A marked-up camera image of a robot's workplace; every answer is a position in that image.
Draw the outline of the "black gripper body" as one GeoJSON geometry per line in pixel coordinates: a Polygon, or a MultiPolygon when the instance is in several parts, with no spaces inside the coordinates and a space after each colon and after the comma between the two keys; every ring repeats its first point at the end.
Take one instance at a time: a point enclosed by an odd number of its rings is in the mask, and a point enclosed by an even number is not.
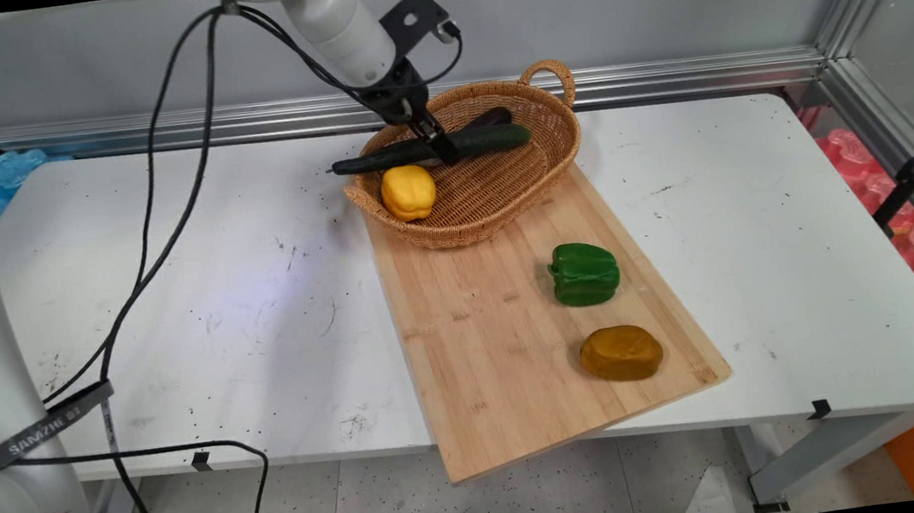
{"type": "Polygon", "coordinates": [[[374,85],[358,89],[357,95],[390,126],[423,123],[431,118],[429,84],[408,57],[399,59],[374,85]]]}

